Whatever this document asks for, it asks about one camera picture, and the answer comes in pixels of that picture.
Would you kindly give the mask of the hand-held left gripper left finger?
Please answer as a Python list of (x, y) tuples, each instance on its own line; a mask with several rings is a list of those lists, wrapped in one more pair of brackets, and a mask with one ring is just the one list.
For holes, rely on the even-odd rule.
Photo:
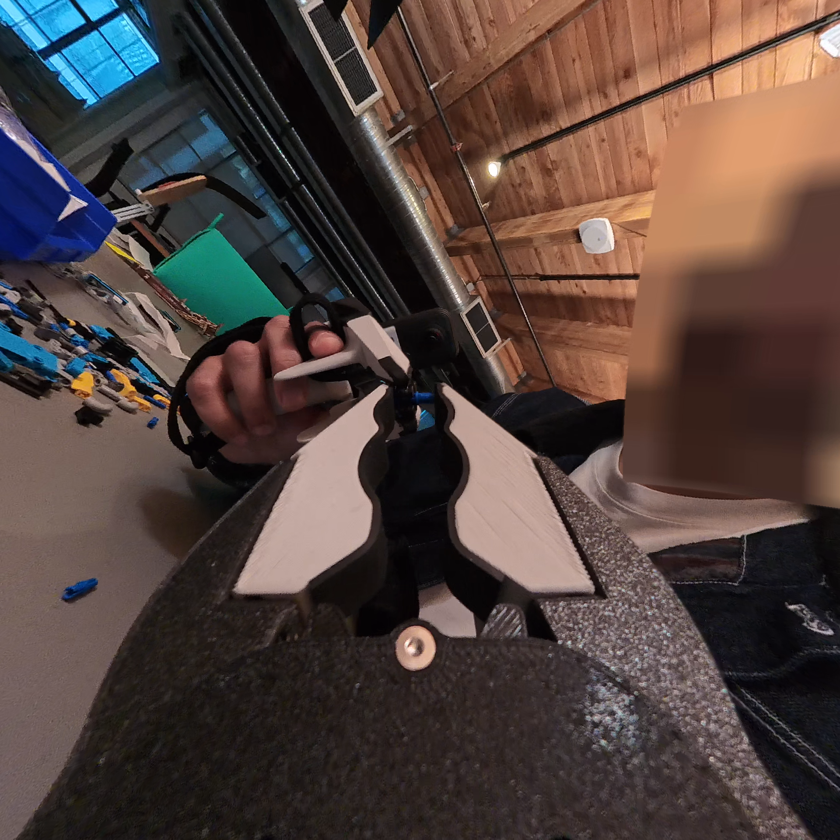
[(233, 594), (356, 614), (382, 589), (387, 548), (377, 489), (388, 471), (391, 389), (379, 385), (305, 444)]

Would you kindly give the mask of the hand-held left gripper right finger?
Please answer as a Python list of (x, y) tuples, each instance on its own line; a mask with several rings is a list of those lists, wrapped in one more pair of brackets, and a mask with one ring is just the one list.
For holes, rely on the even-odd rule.
[(452, 592), (462, 602), (595, 595), (535, 453), (449, 385), (437, 389), (437, 420), (446, 466), (460, 469), (447, 508)]

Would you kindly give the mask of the person's right hand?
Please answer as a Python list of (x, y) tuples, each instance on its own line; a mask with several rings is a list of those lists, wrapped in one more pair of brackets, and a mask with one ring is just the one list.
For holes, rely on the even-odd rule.
[(197, 367), (186, 393), (203, 425), (224, 441), (221, 456), (273, 466), (298, 450), (300, 434), (329, 420), (327, 408), (310, 403), (307, 380), (274, 382), (301, 362), (289, 318), (278, 316), (258, 341), (232, 343)]

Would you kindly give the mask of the person's white shirt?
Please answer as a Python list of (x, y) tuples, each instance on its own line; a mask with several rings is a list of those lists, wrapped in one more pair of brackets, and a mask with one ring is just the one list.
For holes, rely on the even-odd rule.
[(554, 461), (657, 564), (725, 669), (768, 671), (838, 651), (811, 509), (638, 485), (623, 476), (621, 453), (615, 440)]

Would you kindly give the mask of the metal conduit pipe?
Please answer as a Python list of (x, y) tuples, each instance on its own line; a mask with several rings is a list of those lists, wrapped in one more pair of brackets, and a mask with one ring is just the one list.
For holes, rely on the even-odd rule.
[(431, 81), (431, 77), (429, 76), (429, 74), (426, 70), (424, 61), (423, 61), (423, 59), (421, 57), (421, 54), (419, 52), (419, 48), (417, 47), (417, 43), (415, 41), (415, 38), (414, 38), (414, 36), (411, 32), (411, 29), (408, 26), (406, 17), (404, 15), (404, 12), (402, 11), (402, 9), (400, 7), (396, 9), (395, 15), (396, 15), (396, 18), (398, 20), (398, 23), (399, 23), (403, 33), (404, 33), (408, 48), (411, 51), (411, 54), (412, 54), (414, 63), (416, 65), (416, 68), (419, 72), (420, 77), (422, 78), (424, 87), (427, 91), (427, 95), (429, 96), (430, 101), (433, 103), (434, 110), (437, 114), (437, 118), (440, 121), (440, 123), (441, 123), (441, 125), (444, 129), (444, 132), (446, 134), (446, 138), (447, 138), (447, 141), (448, 141), (448, 144), (449, 144), (449, 147), (450, 147), (450, 151), (452, 152), (452, 155), (455, 157), (455, 160), (458, 164), (458, 168), (460, 169), (460, 172), (461, 172), (461, 174), (462, 174), (462, 176), (465, 180), (465, 183), (468, 186), (470, 197), (471, 197), (472, 202), (475, 205), (476, 210), (479, 214), (479, 218), (480, 218), (480, 221), (483, 225), (483, 228), (485, 229), (485, 232), (487, 233), (487, 236), (488, 236), (489, 241), (490, 241), (491, 249), (496, 255), (496, 258), (497, 258), (497, 261), (500, 265), (500, 268), (502, 268), (503, 276), (505, 277), (505, 279), (508, 283), (508, 286), (511, 290), (511, 294), (512, 294), (515, 302), (518, 305), (518, 308), (519, 308), (520, 313), (522, 315), (523, 321), (524, 321), (524, 323), (525, 323), (525, 325), (528, 329), (528, 332), (530, 334), (530, 338), (532, 340), (532, 343), (533, 343), (533, 345), (535, 347), (535, 350), (538, 353), (539, 359), (542, 363), (542, 367), (544, 368), (544, 370), (545, 370), (545, 372), (548, 376), (550, 385), (553, 386), (553, 387), (556, 387), (557, 383), (554, 379), (549, 360), (547, 359), (547, 357), (546, 357), (546, 355), (543, 351), (542, 345), (539, 341), (538, 335), (535, 332), (534, 327), (532, 326), (531, 319), (530, 319), (530, 317), (527, 313), (527, 310), (524, 307), (524, 303), (523, 303), (522, 298), (520, 296), (520, 293), (518, 291), (516, 282), (512, 277), (512, 274), (510, 272), (508, 263), (507, 263), (504, 255), (502, 254), (501, 247), (499, 246), (498, 241), (497, 241), (497, 237), (495, 236), (495, 233), (493, 232), (492, 227), (490, 225), (490, 221), (487, 217), (487, 214), (486, 214), (485, 209), (483, 207), (483, 204), (481, 202), (480, 195), (478, 193), (477, 186), (476, 186), (476, 183), (474, 181), (474, 178), (473, 178), (472, 174), (470, 173), (468, 165), (466, 163), (466, 160), (465, 160), (465, 158), (462, 154), (462, 151), (461, 151), (462, 144), (457, 141), (452, 129), (450, 128), (449, 122), (448, 122), (448, 120), (446, 118), (446, 115), (445, 115), (445, 110), (444, 110), (444, 108), (443, 108), (443, 106), (442, 106), (442, 104), (441, 104), (441, 102), (438, 98), (438, 95), (437, 95), (435, 89), (433, 88), (433, 83)]

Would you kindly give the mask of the black ceiling pipes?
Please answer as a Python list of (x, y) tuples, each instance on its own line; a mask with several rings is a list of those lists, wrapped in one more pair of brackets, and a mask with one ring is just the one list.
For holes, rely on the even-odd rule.
[(259, 176), (334, 285), (375, 315), (410, 313), (292, 123), (228, 25), (218, 2), (185, 2), (176, 28), (264, 161)]

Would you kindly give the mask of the white plastic bag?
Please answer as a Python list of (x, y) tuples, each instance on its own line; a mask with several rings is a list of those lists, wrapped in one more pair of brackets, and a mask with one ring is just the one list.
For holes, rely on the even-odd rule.
[(123, 298), (126, 302), (119, 315), (129, 325), (129, 343), (143, 351), (167, 352), (177, 360), (188, 361), (170, 322), (146, 295), (128, 291)]

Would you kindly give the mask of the black lighting track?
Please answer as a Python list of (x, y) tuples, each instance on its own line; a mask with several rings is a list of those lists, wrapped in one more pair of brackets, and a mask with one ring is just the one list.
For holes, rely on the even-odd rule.
[(743, 49), (734, 55), (716, 60), (707, 66), (699, 68), (698, 70), (694, 70), (688, 74), (685, 74), (682, 77), (660, 85), (659, 87), (648, 90), (644, 93), (640, 93), (634, 98), (622, 101), (617, 105), (607, 108), (606, 110), (603, 110), (601, 112), (598, 112), (597, 114), (591, 117), (585, 118), (578, 122), (574, 122), (573, 124), (563, 129), (556, 130), (554, 132), (542, 136), (539, 139), (533, 140), (529, 143), (525, 143), (524, 145), (521, 145), (514, 150), (510, 150), (509, 152), (506, 152), (500, 156), (499, 160), (497, 161), (497, 163), (499, 164), (499, 168), (504, 168), (510, 161), (513, 161), (518, 157), (521, 157), (525, 154), (530, 154), (531, 152), (538, 151), (552, 143), (565, 140), (580, 131), (587, 130), (599, 123), (602, 123), (603, 121), (624, 114), (629, 110), (635, 109), (644, 104), (647, 104), (648, 102), (651, 102), (652, 100), (663, 97), (664, 95), (670, 92), (686, 88), (687, 86), (699, 82), (705, 78), (712, 77), (714, 74), (720, 71), (728, 70), (732, 67), (735, 67), (736, 65), (741, 64), (743, 61), (761, 56), (772, 49), (785, 46), (793, 40), (796, 40), (800, 37), (814, 34), (818, 30), (827, 28), (829, 25), (838, 24), (838, 21), (838, 11), (832, 12), (830, 14), (825, 14), (807, 24), (802, 24), (798, 27), (791, 28), (789, 30), (784, 31), (780, 35), (776, 35), (772, 38), (759, 42), (757, 45)]

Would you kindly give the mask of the person's denim jacket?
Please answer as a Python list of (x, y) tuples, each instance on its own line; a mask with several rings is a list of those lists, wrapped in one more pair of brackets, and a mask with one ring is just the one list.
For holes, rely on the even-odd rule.
[(629, 482), (624, 400), (555, 388), (483, 414), (573, 483), (675, 588), (753, 747), (814, 838), (838, 838), (838, 511)]

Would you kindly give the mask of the wood topped black stand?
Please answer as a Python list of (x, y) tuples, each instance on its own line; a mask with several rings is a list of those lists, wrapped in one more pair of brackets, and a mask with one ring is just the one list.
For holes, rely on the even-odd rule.
[[(96, 198), (102, 198), (108, 194), (114, 183), (118, 180), (122, 168), (127, 164), (133, 153), (133, 147), (128, 139), (123, 138), (112, 145), (108, 158), (102, 164), (99, 172), (89, 182), (84, 184), (86, 189)], [(174, 203), (186, 200), (186, 198), (198, 193), (211, 191), (217, 193), (227, 200), (233, 202), (237, 207), (246, 211), (255, 219), (262, 219), (267, 216), (266, 212), (237, 192), (232, 186), (220, 181), (210, 175), (197, 173), (179, 173), (167, 175), (162, 181), (145, 187), (137, 194), (138, 202), (148, 201), (163, 211)]]

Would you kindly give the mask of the spread of blue yellow bricks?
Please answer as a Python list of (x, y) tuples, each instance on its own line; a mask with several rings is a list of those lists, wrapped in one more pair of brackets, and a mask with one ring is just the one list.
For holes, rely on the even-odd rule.
[[(130, 330), (119, 315), (123, 294), (93, 274), (75, 279)], [(148, 414), (150, 429), (170, 410), (181, 415), (172, 396), (175, 386), (153, 367), (150, 353), (114, 327), (68, 317), (30, 279), (14, 285), (2, 277), (2, 384), (37, 400), (68, 392), (79, 400), (74, 412), (79, 426), (100, 427), (114, 410)]]

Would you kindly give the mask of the blue plastic bin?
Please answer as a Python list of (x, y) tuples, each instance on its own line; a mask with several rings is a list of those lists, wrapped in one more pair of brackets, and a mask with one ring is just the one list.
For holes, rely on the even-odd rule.
[(53, 175), (1, 135), (1, 259), (66, 264), (96, 253), (115, 216), (37, 141)]

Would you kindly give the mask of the white duct vent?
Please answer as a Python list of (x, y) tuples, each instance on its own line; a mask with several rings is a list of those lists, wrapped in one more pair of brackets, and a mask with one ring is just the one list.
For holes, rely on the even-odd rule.
[(499, 351), (502, 338), (480, 296), (472, 297), (470, 303), (460, 310), (459, 316), (482, 358), (489, 358)]
[(353, 116), (372, 109), (384, 93), (346, 12), (335, 17), (323, 1), (300, 2), (299, 7)]

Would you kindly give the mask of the silver ventilation duct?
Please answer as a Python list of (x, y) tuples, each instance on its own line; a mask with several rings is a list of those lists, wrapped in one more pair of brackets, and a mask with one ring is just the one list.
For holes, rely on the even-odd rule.
[(391, 83), (386, 79), (382, 63), (363, 43), (365, 36), (356, 11), (358, 2), (350, 2), (345, 10), (375, 78), (384, 93), (373, 108), (355, 118), (347, 106), (327, 62), (317, 48), (299, 7), (300, 2), (269, 2), (290, 46), (302, 61), (304, 69), (325, 101), (339, 116), (339, 127), (350, 147), (365, 180), (382, 205), (390, 225), (399, 237), (407, 257), (428, 288), (428, 296), (435, 305), (447, 310), (455, 322), (455, 335), (469, 368), (489, 396), (514, 392), (515, 380), (510, 378), (501, 357), (501, 348), (489, 358), (482, 358), (475, 342), (466, 330), (459, 312), (477, 294), (469, 292), (440, 237), (441, 227), (434, 225), (424, 200), (422, 186), (431, 185), (435, 196), (435, 181), (428, 182), (425, 159), (419, 152), (409, 152), (407, 170), (396, 138), (400, 130), (396, 124), (402, 119), (399, 102)]

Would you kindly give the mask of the white wall sensor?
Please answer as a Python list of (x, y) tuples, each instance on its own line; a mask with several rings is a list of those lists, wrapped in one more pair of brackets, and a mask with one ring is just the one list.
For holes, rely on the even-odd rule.
[(615, 249), (613, 225), (606, 217), (585, 219), (578, 226), (578, 234), (584, 251), (589, 255), (605, 255)]

